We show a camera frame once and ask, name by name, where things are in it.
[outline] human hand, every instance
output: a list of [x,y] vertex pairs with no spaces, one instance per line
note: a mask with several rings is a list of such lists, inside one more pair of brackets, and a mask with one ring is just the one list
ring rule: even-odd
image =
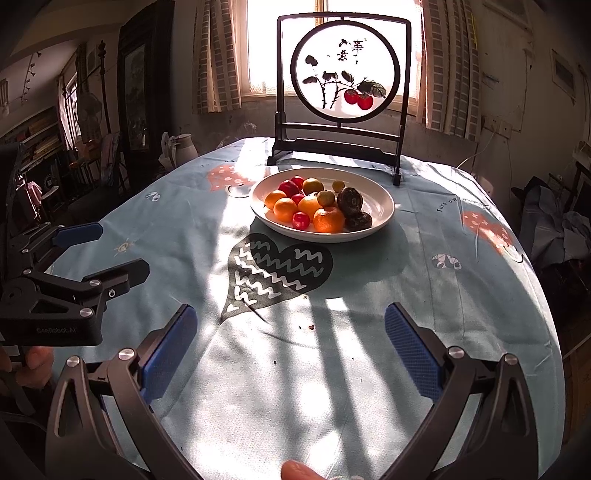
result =
[[324,478],[303,463],[288,460],[281,467],[281,480],[324,480]]
[[[33,346],[26,354],[26,366],[19,368],[15,374],[17,384],[22,387],[45,387],[51,378],[53,366],[53,348],[49,346]],[[0,370],[12,371],[12,362],[3,347],[0,346]]]

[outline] light blue tablecloth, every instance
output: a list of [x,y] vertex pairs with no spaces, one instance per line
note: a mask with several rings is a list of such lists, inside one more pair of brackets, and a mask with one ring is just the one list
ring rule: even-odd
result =
[[[59,258],[52,273],[75,280],[134,258],[151,273],[108,303],[103,344],[58,349],[56,373],[72,353],[90,362],[139,345],[191,304],[197,338],[153,408],[204,478],[278,478],[293,458],[327,478],[369,480],[431,407],[384,332],[384,309],[400,301],[446,345],[475,358],[519,356],[545,470],[563,432],[560,349],[530,263],[486,194],[462,171],[412,158],[402,159],[403,183],[394,187],[385,167],[290,155],[279,168],[354,168],[397,204],[390,224],[369,238],[297,246],[255,220],[241,197],[272,171],[264,167],[271,146],[248,138],[183,165],[104,218],[99,241]],[[274,290],[256,284],[273,275]],[[440,466],[459,451],[477,400]],[[141,465],[111,410],[126,455]]]

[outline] round painting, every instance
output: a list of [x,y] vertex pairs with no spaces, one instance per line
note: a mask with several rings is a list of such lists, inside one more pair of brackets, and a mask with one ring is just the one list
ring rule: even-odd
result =
[[291,79],[314,113],[353,123],[377,115],[391,103],[400,85],[400,64],[377,30],[335,20],[302,38],[291,59]]

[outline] plate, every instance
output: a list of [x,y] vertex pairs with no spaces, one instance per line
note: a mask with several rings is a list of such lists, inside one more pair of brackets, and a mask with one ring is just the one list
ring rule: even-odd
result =
[[[318,233],[314,231],[312,224],[308,230],[302,231],[296,230],[290,223],[279,222],[273,214],[273,210],[265,207],[265,197],[273,190],[277,190],[282,181],[289,180],[296,175],[304,179],[318,179],[327,188],[332,188],[332,183],[335,180],[342,180],[345,182],[345,186],[355,188],[363,197],[362,210],[372,217],[371,228],[359,232]],[[394,214],[394,200],[384,187],[361,175],[336,168],[294,168],[280,171],[254,185],[250,194],[250,202],[252,211],[269,228],[296,240],[319,244],[339,244],[364,238],[384,227]]]

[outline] silver bolt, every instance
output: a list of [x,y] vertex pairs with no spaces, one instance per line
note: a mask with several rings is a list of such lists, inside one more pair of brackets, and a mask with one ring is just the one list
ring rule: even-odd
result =
[[129,360],[131,357],[135,355],[135,352],[131,348],[124,348],[119,352],[119,359],[120,360]]
[[68,367],[75,367],[76,365],[78,365],[80,363],[80,357],[76,356],[76,355],[72,355],[67,361],[66,361],[66,365]]
[[466,352],[458,346],[451,346],[447,350],[447,353],[449,353],[449,356],[452,358],[464,358],[464,355],[466,354]]
[[517,365],[519,360],[517,360],[517,357],[512,353],[508,353],[505,355],[505,362],[507,362],[509,365]]

